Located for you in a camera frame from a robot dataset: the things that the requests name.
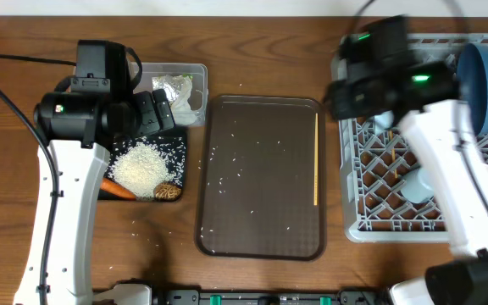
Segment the orange carrot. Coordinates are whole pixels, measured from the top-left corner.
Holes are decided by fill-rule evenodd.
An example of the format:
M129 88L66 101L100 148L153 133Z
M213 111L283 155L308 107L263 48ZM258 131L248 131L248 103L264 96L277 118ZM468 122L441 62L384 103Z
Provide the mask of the orange carrot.
M136 200L136 196L134 193L107 178L103 178L101 183L101 189L111 195L115 195L116 197L120 197L126 200Z

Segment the brown patterned food piece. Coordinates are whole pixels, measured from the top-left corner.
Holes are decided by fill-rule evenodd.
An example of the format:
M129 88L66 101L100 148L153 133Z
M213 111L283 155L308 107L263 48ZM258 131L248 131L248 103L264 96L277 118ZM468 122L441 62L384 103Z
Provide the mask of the brown patterned food piece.
M179 199L181 194L182 189L169 182L163 182L157 185L153 191L154 199L164 202L173 202Z

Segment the green foil snack wrapper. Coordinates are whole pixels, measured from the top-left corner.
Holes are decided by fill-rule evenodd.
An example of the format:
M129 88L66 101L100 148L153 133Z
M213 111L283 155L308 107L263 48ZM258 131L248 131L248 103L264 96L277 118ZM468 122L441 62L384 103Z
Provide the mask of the green foil snack wrapper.
M161 75L152 78L153 90L163 89L171 104L187 102L191 96L192 75Z

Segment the white rice pile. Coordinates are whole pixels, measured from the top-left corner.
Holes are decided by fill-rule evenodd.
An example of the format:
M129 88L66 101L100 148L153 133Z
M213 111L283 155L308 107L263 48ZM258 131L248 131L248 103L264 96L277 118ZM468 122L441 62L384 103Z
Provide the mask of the white rice pile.
M118 156L108 167L108 178L132 192L137 199L151 200L154 189L171 181L166 158L152 144L139 142Z

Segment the light blue rice bowl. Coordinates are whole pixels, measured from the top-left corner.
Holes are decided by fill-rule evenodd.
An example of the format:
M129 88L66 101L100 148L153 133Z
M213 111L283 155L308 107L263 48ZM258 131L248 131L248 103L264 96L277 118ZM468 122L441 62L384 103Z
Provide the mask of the light blue rice bowl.
M392 127L394 115L392 111L386 111L373 117L374 133L376 135L389 131Z

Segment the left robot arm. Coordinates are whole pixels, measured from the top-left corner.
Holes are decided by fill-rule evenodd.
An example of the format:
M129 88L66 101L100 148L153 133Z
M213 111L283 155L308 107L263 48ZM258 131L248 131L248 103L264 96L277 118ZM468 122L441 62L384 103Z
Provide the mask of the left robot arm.
M134 50L81 40L75 72L36 105L40 184L29 256L16 304L151 304L153 289L124 281L92 289L97 198L118 138L163 135L175 127L162 93L136 92Z

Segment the white napkin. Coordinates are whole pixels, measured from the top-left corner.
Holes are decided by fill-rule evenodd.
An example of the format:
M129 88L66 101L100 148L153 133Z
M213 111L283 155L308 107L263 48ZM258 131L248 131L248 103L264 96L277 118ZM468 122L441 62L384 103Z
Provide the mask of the white napkin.
M177 125L191 125L197 120L197 116L191 109L189 99L192 94L192 77L179 75L174 78L177 93L175 100L171 103L171 111Z

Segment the blue cup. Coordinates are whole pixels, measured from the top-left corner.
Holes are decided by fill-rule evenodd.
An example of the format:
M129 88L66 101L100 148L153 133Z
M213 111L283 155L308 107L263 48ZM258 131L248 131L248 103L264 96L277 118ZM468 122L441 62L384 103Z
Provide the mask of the blue cup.
M401 194L407 201L420 204L427 202L434 196L434 190L425 169L414 169L402 178L405 184L401 189Z

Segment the blue plate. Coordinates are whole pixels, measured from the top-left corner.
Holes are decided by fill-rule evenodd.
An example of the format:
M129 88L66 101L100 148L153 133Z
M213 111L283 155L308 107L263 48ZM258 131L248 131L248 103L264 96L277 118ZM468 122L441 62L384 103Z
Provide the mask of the blue plate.
M456 76L467 101L477 136L488 133L488 47L467 44L459 55Z

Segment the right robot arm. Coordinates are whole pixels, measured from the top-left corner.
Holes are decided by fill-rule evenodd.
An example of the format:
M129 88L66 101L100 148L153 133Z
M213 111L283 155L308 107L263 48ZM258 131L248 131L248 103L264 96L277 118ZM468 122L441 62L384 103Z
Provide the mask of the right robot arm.
M403 16L358 21L352 18L339 49L347 75L324 99L337 120L393 113L430 177L453 255L392 286L390 302L488 304L488 173L460 85L444 62L418 61Z

